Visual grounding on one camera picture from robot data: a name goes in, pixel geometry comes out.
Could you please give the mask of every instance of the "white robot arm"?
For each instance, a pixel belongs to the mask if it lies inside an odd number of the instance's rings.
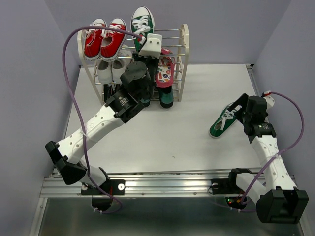
[[[98,113],[85,123],[86,133],[80,128],[65,139],[57,143],[50,141],[45,146],[66,184],[80,181],[94,187],[88,177],[86,163],[81,162],[84,155],[83,136],[86,137],[89,150],[108,133],[138,114],[144,108],[141,99],[151,98],[155,74],[158,71],[162,36],[148,34],[148,38],[154,43],[145,43],[139,53],[133,54],[134,61],[121,76],[123,85]],[[102,168],[90,168],[92,179],[98,186],[102,186],[108,180],[106,172]]]
[[[233,169],[226,179],[226,189],[219,192],[239,193],[247,191],[247,196],[255,203],[258,218],[263,223],[289,223],[296,224],[308,202],[308,195],[304,190],[298,190],[290,178],[282,157],[279,153],[276,133],[272,124],[266,122],[266,111],[272,108],[274,99],[267,95],[263,97],[243,94],[234,102],[229,110],[240,106],[235,116],[244,126],[244,132],[255,150],[266,179],[265,185],[253,181],[255,176],[247,169]],[[233,208],[243,209],[242,201],[229,201]]]

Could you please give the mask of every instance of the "shoe rack rail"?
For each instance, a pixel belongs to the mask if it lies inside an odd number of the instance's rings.
[[[166,34],[163,36],[162,47],[168,48],[173,53],[177,48],[177,53],[172,55],[161,55],[163,57],[175,57],[175,70],[174,70],[174,101],[182,101],[185,77],[187,71],[187,64],[189,59],[189,31],[187,24],[182,24],[179,29],[156,29],[155,33]],[[94,61],[92,65],[87,64],[88,60],[84,56],[84,38],[85,32],[78,32],[77,41],[78,41],[78,51],[79,57],[84,67],[88,78],[92,84],[92,87],[100,101],[101,104],[104,104],[104,90],[103,85],[98,81],[97,78],[97,67],[101,62],[102,58]],[[132,38],[129,36],[126,41],[130,41]],[[134,51],[135,47],[123,47],[121,50],[131,50]],[[132,58],[131,56],[117,57],[117,59]],[[93,67],[93,73],[91,74],[89,68]],[[155,92],[152,101],[158,101],[158,93]]]

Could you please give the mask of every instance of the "red sneaker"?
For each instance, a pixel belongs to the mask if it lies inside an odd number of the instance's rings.
[[[96,19],[90,26],[106,26],[106,22],[102,19]],[[89,29],[87,31],[84,44],[84,55],[89,60],[98,59],[100,56],[100,46],[103,37],[101,29]]]
[[[114,19],[109,27],[127,31],[126,23],[121,18]],[[111,30],[102,31],[101,55],[105,61],[113,61],[118,56],[118,52],[127,37],[124,33],[118,33]]]

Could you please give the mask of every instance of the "white shoe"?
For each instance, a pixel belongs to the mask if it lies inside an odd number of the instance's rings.
[[[123,45],[120,49],[118,56],[119,57],[127,57],[132,56],[132,52],[128,49],[123,49],[127,47],[127,45]],[[121,84],[122,81],[120,80],[121,75],[125,72],[127,65],[131,62],[131,59],[116,59],[112,62],[112,73],[113,73],[113,80],[116,83]]]
[[[98,80],[102,84],[107,85],[107,84],[113,82],[112,63],[102,60],[98,64],[97,74],[98,74]]]

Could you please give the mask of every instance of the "green sneaker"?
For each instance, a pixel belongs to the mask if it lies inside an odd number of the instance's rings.
[[[154,32],[154,18],[152,13],[145,6],[136,9],[131,18],[131,32],[143,35],[148,38],[149,33]],[[140,43],[137,38],[133,38],[136,51],[140,51]]]
[[[234,114],[237,112],[237,110],[234,109],[230,112],[228,108],[230,107],[231,104],[227,105],[224,108],[219,118],[210,127],[209,135],[212,138],[218,138],[221,134],[223,134],[228,129],[228,127],[230,127],[232,124],[235,123],[236,117]]]

